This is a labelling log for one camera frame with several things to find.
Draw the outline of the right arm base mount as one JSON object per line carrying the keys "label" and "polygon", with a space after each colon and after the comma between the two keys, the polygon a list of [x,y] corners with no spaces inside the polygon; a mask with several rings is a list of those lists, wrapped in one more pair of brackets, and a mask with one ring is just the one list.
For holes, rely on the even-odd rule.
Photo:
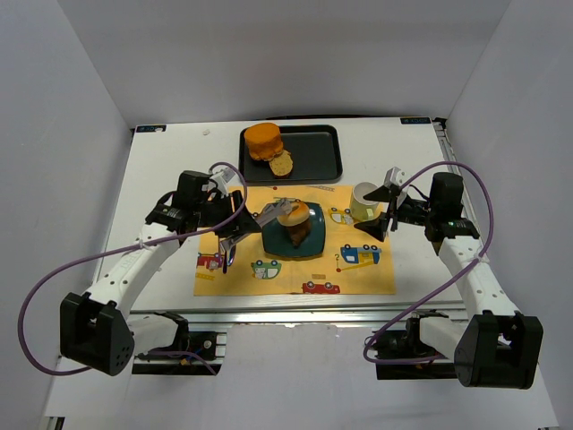
{"label": "right arm base mount", "polygon": [[375,340],[372,349],[376,359],[404,361],[423,358],[423,362],[402,365],[376,365],[378,381],[456,380],[454,365],[448,359],[432,359],[438,352],[420,339],[420,321],[423,318],[440,318],[451,322],[449,317],[435,309],[414,312],[406,319],[404,329],[388,330]]}

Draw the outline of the metal tongs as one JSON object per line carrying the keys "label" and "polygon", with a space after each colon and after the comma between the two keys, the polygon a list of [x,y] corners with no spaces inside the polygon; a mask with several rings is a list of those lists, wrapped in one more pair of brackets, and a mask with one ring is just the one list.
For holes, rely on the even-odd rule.
{"label": "metal tongs", "polygon": [[[293,199],[282,198],[276,202],[268,203],[261,213],[254,217],[255,222],[259,226],[256,234],[262,232],[262,228],[269,224],[272,220],[277,219],[279,216],[289,215],[295,211],[300,204]],[[224,254],[229,253],[239,242],[246,239],[250,233],[236,233],[231,237],[225,238],[218,242],[218,250]]]}

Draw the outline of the brown croissant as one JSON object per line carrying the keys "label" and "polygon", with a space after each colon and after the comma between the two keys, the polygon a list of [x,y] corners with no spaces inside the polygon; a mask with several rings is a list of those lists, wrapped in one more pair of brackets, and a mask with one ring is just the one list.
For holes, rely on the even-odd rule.
{"label": "brown croissant", "polygon": [[289,226],[286,229],[293,247],[298,248],[312,231],[312,222],[310,219],[307,219],[304,222]]}

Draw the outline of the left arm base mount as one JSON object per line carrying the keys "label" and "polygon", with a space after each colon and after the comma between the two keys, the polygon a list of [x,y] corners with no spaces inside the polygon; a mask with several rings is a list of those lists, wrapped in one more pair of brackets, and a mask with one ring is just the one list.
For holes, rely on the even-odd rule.
{"label": "left arm base mount", "polygon": [[183,316],[169,312],[133,316],[128,328],[134,340],[134,374],[215,376],[222,367],[224,332],[193,328]]}

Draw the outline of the pale green mug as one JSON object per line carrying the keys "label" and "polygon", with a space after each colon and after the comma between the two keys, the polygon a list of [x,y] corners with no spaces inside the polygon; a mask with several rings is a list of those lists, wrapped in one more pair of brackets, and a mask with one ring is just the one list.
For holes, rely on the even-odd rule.
{"label": "pale green mug", "polygon": [[370,182],[362,182],[353,187],[349,210],[351,216],[355,220],[364,222],[375,218],[379,203],[367,200],[365,195],[375,191],[376,189],[377,185]]}

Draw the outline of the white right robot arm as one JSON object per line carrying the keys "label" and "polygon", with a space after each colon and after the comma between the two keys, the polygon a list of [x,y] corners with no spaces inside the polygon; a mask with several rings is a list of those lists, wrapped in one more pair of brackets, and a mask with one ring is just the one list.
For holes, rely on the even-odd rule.
{"label": "white right robot arm", "polygon": [[358,227],[383,240],[400,223],[422,226],[452,276],[447,284],[457,287],[468,322],[453,322],[441,311],[412,305],[400,315],[406,321],[405,331],[394,331],[387,322],[365,342],[365,358],[378,370],[451,362],[455,377],[466,387],[529,389],[543,326],[537,317],[521,313],[493,274],[483,252],[489,242],[463,215],[462,176],[434,174],[429,196],[420,200],[408,196],[408,178],[399,168],[389,170],[383,185],[366,196],[386,203],[387,209]]}

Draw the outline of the glazed bagel donut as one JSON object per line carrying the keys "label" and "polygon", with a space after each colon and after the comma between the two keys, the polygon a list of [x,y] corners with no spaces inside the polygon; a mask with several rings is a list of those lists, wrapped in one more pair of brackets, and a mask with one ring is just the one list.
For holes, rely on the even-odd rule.
{"label": "glazed bagel donut", "polygon": [[310,218],[310,209],[305,202],[290,202],[291,211],[288,214],[279,215],[278,223],[283,227],[294,227],[303,224]]}

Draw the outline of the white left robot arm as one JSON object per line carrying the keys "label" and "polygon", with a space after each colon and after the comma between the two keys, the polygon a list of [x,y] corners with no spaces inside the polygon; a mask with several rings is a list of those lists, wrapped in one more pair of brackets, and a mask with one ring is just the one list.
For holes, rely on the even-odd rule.
{"label": "white left robot arm", "polygon": [[218,162],[208,173],[185,170],[177,188],[162,195],[146,216],[134,244],[83,294],[68,294],[60,305],[60,351],[105,374],[120,374],[131,357],[190,356],[188,322],[159,312],[133,320],[135,301],[161,266],[189,237],[219,238],[261,232],[246,209],[247,191],[229,191],[240,172]]}

